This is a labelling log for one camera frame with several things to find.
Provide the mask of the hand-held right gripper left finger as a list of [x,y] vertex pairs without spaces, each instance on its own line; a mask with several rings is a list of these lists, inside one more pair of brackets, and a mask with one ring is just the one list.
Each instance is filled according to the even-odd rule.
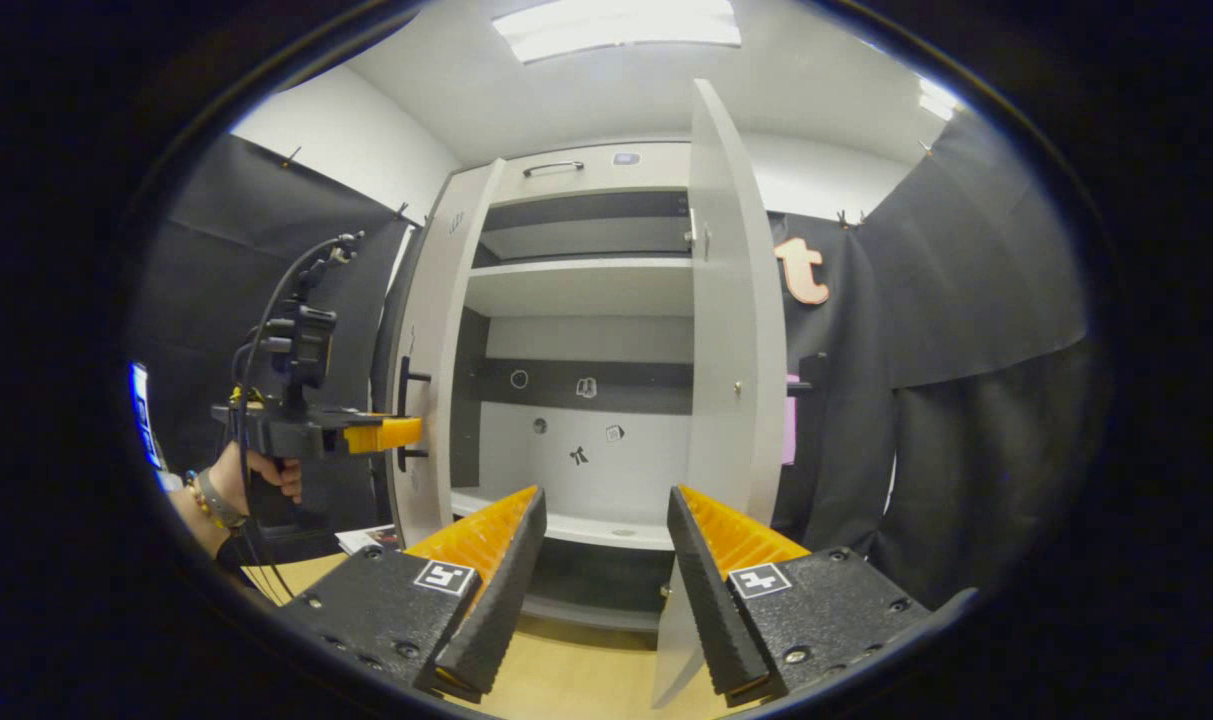
[[519,488],[408,550],[351,553],[283,615],[392,687],[477,703],[495,687],[546,527],[542,488]]

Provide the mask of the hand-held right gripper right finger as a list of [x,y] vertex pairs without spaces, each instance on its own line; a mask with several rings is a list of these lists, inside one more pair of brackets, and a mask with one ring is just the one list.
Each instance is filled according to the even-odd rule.
[[711,682],[731,708],[839,682],[930,623],[861,553],[807,550],[697,488],[671,491],[667,528]]

